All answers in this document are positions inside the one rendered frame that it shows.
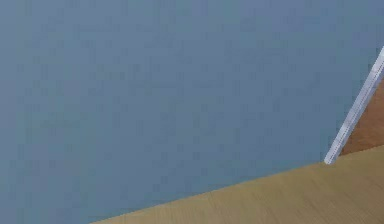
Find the brown wooden room door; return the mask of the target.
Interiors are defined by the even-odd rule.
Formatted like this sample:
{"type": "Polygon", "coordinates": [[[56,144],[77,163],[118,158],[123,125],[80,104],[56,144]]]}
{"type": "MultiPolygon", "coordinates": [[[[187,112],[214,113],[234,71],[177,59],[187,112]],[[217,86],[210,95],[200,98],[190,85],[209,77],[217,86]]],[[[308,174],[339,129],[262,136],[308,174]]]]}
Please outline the brown wooden room door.
{"type": "Polygon", "coordinates": [[[384,145],[384,46],[369,69],[324,162],[334,163],[340,155],[384,145]]]}

